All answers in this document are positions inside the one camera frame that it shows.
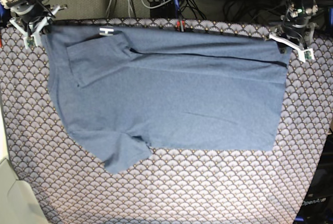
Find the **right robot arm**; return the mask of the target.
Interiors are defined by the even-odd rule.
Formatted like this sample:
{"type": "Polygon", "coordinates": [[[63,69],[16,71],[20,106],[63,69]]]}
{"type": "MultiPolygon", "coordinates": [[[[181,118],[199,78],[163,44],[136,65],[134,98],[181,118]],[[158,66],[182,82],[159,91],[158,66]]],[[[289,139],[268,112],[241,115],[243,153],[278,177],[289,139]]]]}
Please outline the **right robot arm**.
{"type": "Polygon", "coordinates": [[[23,36],[26,49],[42,45],[41,35],[56,14],[67,5],[47,4],[49,0],[1,0],[1,29],[13,26],[23,36]]]}

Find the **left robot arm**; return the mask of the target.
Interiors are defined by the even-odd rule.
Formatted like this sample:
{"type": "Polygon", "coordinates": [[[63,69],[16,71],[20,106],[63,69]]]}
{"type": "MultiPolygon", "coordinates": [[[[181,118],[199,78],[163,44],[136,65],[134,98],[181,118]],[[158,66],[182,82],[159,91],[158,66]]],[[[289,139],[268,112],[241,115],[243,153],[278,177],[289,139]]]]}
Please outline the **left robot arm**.
{"type": "Polygon", "coordinates": [[[299,61],[305,63],[314,60],[311,42],[317,24],[311,19],[317,12],[315,0],[286,0],[286,12],[281,24],[272,28],[268,38],[278,43],[281,53],[290,47],[297,52],[299,61]]]}

